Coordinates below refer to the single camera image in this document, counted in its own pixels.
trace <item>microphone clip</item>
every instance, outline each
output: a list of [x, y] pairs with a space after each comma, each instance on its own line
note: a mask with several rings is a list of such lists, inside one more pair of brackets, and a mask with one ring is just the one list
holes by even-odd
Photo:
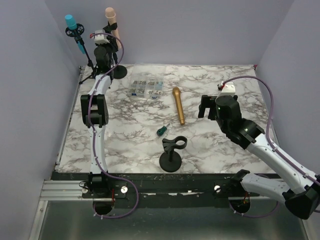
[[118, 28], [118, 24], [115, 22], [110, 25], [108, 22], [108, 25], [102, 28], [107, 34], [110, 34], [112, 30], [116, 30]]
[[65, 34], [68, 36], [68, 37], [71, 37], [71, 38], [77, 38], [79, 37], [81, 34], [83, 34], [85, 32], [85, 28], [82, 24], [80, 23], [77, 23], [76, 24], [76, 29], [74, 30], [71, 30], [70, 28], [66, 28], [65, 29]]

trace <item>cable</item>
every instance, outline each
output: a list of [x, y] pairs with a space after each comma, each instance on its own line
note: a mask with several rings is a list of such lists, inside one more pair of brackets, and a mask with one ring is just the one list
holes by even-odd
[[[262, 173], [259, 173], [259, 174], [257, 174], [257, 175], [260, 176], [260, 177], [266, 178], [266, 179], [270, 179], [268, 176], [266, 176], [266, 175], [264, 175], [264, 174], [262, 174]], [[273, 213], [278, 209], [278, 207], [279, 207], [280, 205], [279, 205], [279, 202], [277, 201], [277, 202], [276, 202], [276, 205], [275, 205], [275, 207], [274, 207], [274, 209], [273, 209], [272, 211], [270, 211], [269, 213], [263, 214], [263, 215], [258, 215], [258, 216], [244, 215], [243, 213], [237, 212], [237, 211], [232, 207], [230, 201], [229, 201], [229, 206], [230, 206], [230, 208], [231, 208], [231, 210], [233, 211], [234, 214], [241, 215], [242, 217], [245, 217], [245, 218], [261, 219], [261, 218], [265, 218], [265, 217], [268, 217], [268, 216], [270, 216], [271, 214], [273, 214]]]
[[274, 209], [272, 209], [272, 211], [270, 211], [269, 213], [266, 213], [266, 214], [263, 214], [263, 215], [258, 215], [258, 216], [253, 216], [253, 215], [245, 215], [243, 213], [240, 213], [240, 212], [237, 212], [231, 205], [231, 203], [229, 202], [229, 206], [230, 208], [232, 209], [233, 213], [234, 214], [237, 214], [237, 215], [240, 215], [244, 218], [250, 218], [250, 219], [261, 219], [261, 218], [266, 218], [268, 216], [270, 216], [271, 214], [273, 214], [279, 207], [279, 202], [277, 201], [276, 202], [276, 205], [274, 207]]
[[236, 79], [256, 79], [258, 80], [259, 82], [261, 82], [265, 87], [266, 89], [268, 90], [269, 92], [269, 95], [270, 95], [270, 99], [271, 99], [271, 104], [270, 104], [270, 113], [269, 113], [269, 117], [268, 117], [268, 122], [266, 124], [266, 133], [265, 133], [265, 137], [266, 137], [266, 140], [268, 141], [268, 143], [270, 144], [270, 146], [272, 147], [272, 149], [280, 156], [282, 157], [283, 160], [285, 160], [291, 167], [293, 167], [295, 170], [297, 170], [299, 173], [301, 173], [305, 178], [309, 179], [310, 181], [314, 182], [315, 184], [317, 184], [318, 186], [320, 186], [320, 182], [318, 182], [317, 180], [313, 179], [311, 176], [309, 176], [308, 174], [306, 174], [304, 171], [302, 171], [299, 167], [297, 167], [292, 161], [290, 161], [290, 159], [288, 159], [285, 155], [283, 155], [272, 143], [270, 137], [269, 137], [269, 131], [270, 131], [270, 126], [271, 126], [271, 118], [272, 118], [272, 115], [274, 113], [274, 96], [271, 92], [271, 89], [270, 87], [263, 81], [261, 80], [260, 78], [256, 77], [256, 76], [250, 76], [250, 75], [244, 75], [244, 76], [236, 76], [236, 77], [233, 77], [233, 78], [230, 78], [229, 80], [226, 80], [222, 83], [222, 85], [224, 86], [226, 83], [228, 82], [231, 82], [233, 80], [236, 80]]
[[248, 197], [248, 201], [250, 202], [250, 196], [249, 196], [249, 193], [246, 191], [245, 192], [245, 195], [244, 195], [244, 198], [243, 198], [243, 204], [246, 204], [246, 198]]
[[133, 208], [132, 208], [130, 211], [128, 211], [128, 212], [125, 213], [125, 214], [119, 215], [119, 216], [99, 215], [99, 214], [97, 214], [97, 212], [96, 212], [96, 209], [95, 209], [96, 206], [95, 206], [95, 205], [93, 206], [93, 210], [94, 210], [94, 216], [98, 215], [99, 217], [101, 217], [101, 219], [102, 219], [102, 218], [103, 218], [103, 219], [120, 219], [120, 218], [123, 218], [123, 217], [125, 217], [125, 216], [130, 215], [130, 214], [137, 208], [138, 203], [139, 203], [139, 192], [138, 192], [138, 189], [137, 189], [136, 185], [135, 185], [132, 181], [130, 181], [129, 179], [126, 179], [126, 178], [123, 178], [123, 177], [118, 177], [118, 176], [112, 176], [112, 175], [110, 175], [109, 173], [107, 173], [107, 172], [101, 167], [101, 165], [100, 165], [100, 163], [99, 163], [99, 161], [98, 161], [97, 153], [96, 153], [96, 133], [97, 133], [97, 131], [96, 131], [96, 129], [95, 129], [95, 126], [94, 126], [94, 125], [92, 124], [92, 122], [91, 122], [90, 116], [91, 116], [92, 99], [93, 99], [93, 97], [94, 97], [94, 95], [95, 95], [95, 93], [96, 93], [96, 91], [97, 91], [98, 85], [100, 84], [100, 82], [102, 81], [102, 79], [103, 79], [105, 76], [107, 76], [111, 71], [113, 71], [113, 70], [120, 64], [122, 58], [124, 57], [125, 49], [124, 49], [124, 45], [123, 45], [123, 43], [121, 42], [121, 40], [120, 40], [118, 37], [116, 37], [116, 36], [114, 36], [114, 35], [112, 35], [112, 34], [110, 34], [110, 33], [104, 33], [104, 32], [100, 32], [100, 33], [97, 33], [97, 34], [93, 33], [93, 34], [90, 34], [90, 38], [92, 38], [92, 37], [94, 37], [94, 36], [96, 36], [96, 35], [107, 35], [107, 36], [110, 36], [110, 37], [113, 37], [113, 38], [117, 39], [117, 40], [119, 41], [119, 43], [121, 44], [121, 46], [122, 46], [122, 54], [121, 54], [121, 57], [120, 57], [118, 63], [117, 63], [116, 65], [114, 65], [114, 66], [113, 66], [109, 71], [107, 71], [104, 75], [102, 75], [102, 77], [100, 77], [100, 79], [97, 81], [97, 83], [96, 83], [96, 85], [95, 85], [95, 88], [93, 89], [93, 92], [92, 92], [92, 94], [91, 94], [91, 96], [90, 96], [90, 99], [89, 99], [88, 122], [89, 122], [90, 126], [92, 127], [92, 132], [93, 132], [93, 136], [92, 136], [92, 138], [93, 138], [93, 139], [92, 139], [92, 152], [93, 152], [93, 156], [94, 156], [94, 158], [95, 158], [95, 162], [96, 162], [96, 164], [98, 165], [98, 167], [100, 168], [101, 172], [103, 172], [103, 173], [104, 173], [107, 177], [109, 177], [109, 178], [117, 179], [117, 180], [121, 180], [121, 181], [126, 181], [127, 183], [131, 184], [131, 185], [134, 187], [134, 190], [135, 190], [135, 193], [136, 193], [136, 202], [135, 202], [135, 205], [133, 206]]
[[85, 183], [86, 183], [86, 181], [81, 181], [81, 182], [79, 182], [79, 187], [82, 188], [82, 189], [87, 189], [87, 190], [89, 190], [89, 188], [85, 186]]

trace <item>white wall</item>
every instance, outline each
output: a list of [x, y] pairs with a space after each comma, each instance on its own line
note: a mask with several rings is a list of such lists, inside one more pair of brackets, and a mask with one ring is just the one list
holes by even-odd
[[25, 240], [79, 70], [43, 0], [0, 5], [0, 239]]
[[[116, 10], [125, 46], [123, 62], [191, 65], [257, 64], [293, 0], [45, 0], [61, 32], [66, 14], [89, 34], [107, 24], [105, 9]], [[65, 36], [78, 64], [86, 56]]]
[[[257, 75], [274, 94], [273, 124], [281, 147], [317, 174], [320, 174], [319, 10], [319, 0], [295, 0], [257, 68]], [[317, 227], [320, 213], [314, 213], [313, 219]]]

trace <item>bolt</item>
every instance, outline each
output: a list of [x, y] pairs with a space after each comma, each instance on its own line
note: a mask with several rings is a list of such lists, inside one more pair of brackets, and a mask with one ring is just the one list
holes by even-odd
[[126, 192], [128, 192], [128, 188], [127, 188], [126, 186], [122, 186], [122, 187], [121, 187], [121, 192], [122, 192], [123, 194], [125, 194]]
[[214, 191], [215, 191], [216, 193], [220, 193], [220, 192], [221, 192], [221, 188], [220, 188], [219, 185], [215, 185], [213, 189], [214, 189]]

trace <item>beige cylinder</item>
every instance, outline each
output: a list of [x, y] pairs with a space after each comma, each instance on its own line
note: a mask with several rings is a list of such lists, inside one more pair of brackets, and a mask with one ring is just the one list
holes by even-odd
[[[108, 22], [109, 22], [110, 25], [112, 25], [112, 24], [114, 24], [114, 23], [117, 22], [117, 20], [116, 20], [116, 12], [115, 12], [115, 10], [114, 10], [112, 7], [107, 7], [107, 8], [105, 9], [105, 16], [106, 16], [106, 18], [108, 19]], [[116, 30], [112, 30], [111, 33], [112, 33], [113, 35], [115, 35], [117, 38], [120, 39], [120, 37], [119, 37], [119, 32], [118, 32], [118, 28], [117, 28]], [[120, 44], [120, 42], [119, 42], [118, 40], [116, 41], [116, 44], [118, 45], [118, 49], [121, 49], [121, 48], [122, 48], [122, 47], [121, 47], [121, 44]]]
[[174, 87], [172, 89], [172, 94], [175, 99], [175, 105], [176, 105], [176, 110], [178, 112], [180, 125], [185, 125], [184, 109], [181, 103], [181, 91], [178, 87]]

